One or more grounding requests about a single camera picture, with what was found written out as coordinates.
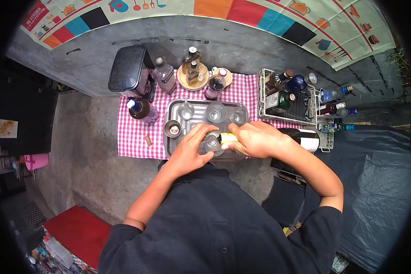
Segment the black t-shirt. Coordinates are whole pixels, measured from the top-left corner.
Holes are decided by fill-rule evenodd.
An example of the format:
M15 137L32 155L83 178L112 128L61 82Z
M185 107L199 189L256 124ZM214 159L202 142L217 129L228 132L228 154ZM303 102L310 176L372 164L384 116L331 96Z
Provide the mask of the black t-shirt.
M98 272L329 273L340 236L339 210L315 209L286 237L228 177L197 177L172 187L144 232L113 226Z

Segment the drinking glass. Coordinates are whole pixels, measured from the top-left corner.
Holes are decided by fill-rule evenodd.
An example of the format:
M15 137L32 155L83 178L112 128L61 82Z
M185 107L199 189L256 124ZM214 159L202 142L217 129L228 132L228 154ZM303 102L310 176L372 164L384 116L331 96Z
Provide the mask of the drinking glass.
M227 109L222 103L213 102L205 110L205 116L210 122L219 124L227 118Z
M242 102L239 102L234 112L230 115L230 122L237 125L243 125L248 122L248 110Z
M206 66L199 67L198 81L202 81L206 78L206 73L208 73Z
M215 157L224 153L221 149L221 144L218 141L218 137L221 134L218 130L210 131L204 138L204 148L206 152L214 151Z
M195 114L195 108L191 103L187 102L187 98L185 98L184 103L178 108L178 115L181 119L187 121L193 117L193 114Z

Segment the pink basket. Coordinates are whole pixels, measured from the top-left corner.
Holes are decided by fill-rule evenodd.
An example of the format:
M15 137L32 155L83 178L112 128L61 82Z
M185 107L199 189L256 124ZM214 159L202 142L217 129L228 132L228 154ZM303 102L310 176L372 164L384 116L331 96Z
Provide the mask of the pink basket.
M26 163L26 168L29 171L34 169L44 167L49 163L49 154L34 154L34 155L24 155L24 162Z

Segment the kitchen banner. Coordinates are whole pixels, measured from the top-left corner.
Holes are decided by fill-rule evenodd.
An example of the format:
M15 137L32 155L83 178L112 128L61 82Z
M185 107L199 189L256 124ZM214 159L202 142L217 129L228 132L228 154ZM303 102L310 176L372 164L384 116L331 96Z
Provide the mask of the kitchen banner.
M395 47L372 0L301 1L38 0L20 28L52 50L82 33L126 20L167 15L220 18L286 39L336 71Z

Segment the concrete floor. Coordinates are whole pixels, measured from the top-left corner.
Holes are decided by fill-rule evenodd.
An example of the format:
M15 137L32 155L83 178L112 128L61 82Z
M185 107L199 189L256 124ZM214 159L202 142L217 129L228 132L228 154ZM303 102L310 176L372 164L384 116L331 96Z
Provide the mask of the concrete floor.
M117 155L119 98L59 96L49 165L33 182L55 215L78 204L115 224L157 173L159 160ZM269 160L216 163L258 203L273 184Z

